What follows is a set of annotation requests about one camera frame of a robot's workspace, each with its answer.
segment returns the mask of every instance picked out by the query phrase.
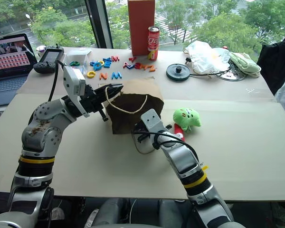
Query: handheld device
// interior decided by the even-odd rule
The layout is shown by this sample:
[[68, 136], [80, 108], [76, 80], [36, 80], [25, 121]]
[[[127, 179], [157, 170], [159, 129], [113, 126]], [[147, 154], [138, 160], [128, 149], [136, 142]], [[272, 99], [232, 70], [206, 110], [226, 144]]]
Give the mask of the handheld device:
[[54, 73], [56, 70], [56, 60], [60, 59], [64, 50], [58, 46], [48, 46], [40, 61], [34, 65], [34, 70], [40, 74]]

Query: plastic bag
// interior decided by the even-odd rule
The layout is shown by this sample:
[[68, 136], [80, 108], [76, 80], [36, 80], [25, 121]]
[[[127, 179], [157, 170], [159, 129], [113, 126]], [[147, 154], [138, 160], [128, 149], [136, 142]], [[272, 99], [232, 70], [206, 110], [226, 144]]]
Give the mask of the plastic bag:
[[196, 40], [184, 52], [190, 55], [192, 68], [197, 74], [216, 74], [230, 66], [229, 51], [219, 47], [211, 48], [206, 42]]

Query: paper bag handle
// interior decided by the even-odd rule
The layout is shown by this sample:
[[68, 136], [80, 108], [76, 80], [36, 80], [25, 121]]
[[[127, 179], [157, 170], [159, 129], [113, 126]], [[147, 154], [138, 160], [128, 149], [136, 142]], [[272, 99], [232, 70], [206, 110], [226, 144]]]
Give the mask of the paper bag handle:
[[124, 110], [124, 109], [121, 109], [121, 108], [119, 108], [119, 107], [116, 107], [114, 104], [111, 103], [111, 101], [109, 100], [109, 97], [108, 97], [108, 87], [106, 87], [106, 88], [104, 89], [104, 93], [105, 93], [106, 101], [107, 101], [112, 107], [114, 107], [114, 108], [116, 108], [116, 109], [118, 109], [119, 111], [122, 111], [122, 112], [124, 112], [124, 113], [128, 113], [128, 114], [135, 114], [135, 113], [139, 112], [139, 111], [143, 108], [143, 106], [146, 104], [147, 98], [148, 98], [148, 95], [146, 95], [146, 99], [144, 100], [142, 106], [141, 106], [139, 109], [137, 109], [137, 110], [134, 111], [134, 112], [128, 112], [128, 111], [126, 111], [126, 110]]

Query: red box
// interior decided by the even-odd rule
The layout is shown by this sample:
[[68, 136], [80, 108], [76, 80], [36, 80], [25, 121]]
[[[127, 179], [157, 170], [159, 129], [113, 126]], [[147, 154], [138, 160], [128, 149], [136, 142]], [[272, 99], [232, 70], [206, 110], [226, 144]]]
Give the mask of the red box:
[[133, 56], [148, 54], [148, 28], [154, 26], [155, 0], [128, 0]]

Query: soda can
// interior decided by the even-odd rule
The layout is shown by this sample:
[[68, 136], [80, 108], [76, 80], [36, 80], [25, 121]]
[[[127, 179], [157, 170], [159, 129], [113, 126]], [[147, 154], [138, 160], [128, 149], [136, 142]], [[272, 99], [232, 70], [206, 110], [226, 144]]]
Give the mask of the soda can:
[[148, 59], [156, 60], [160, 39], [160, 29], [156, 26], [149, 27], [148, 35]]

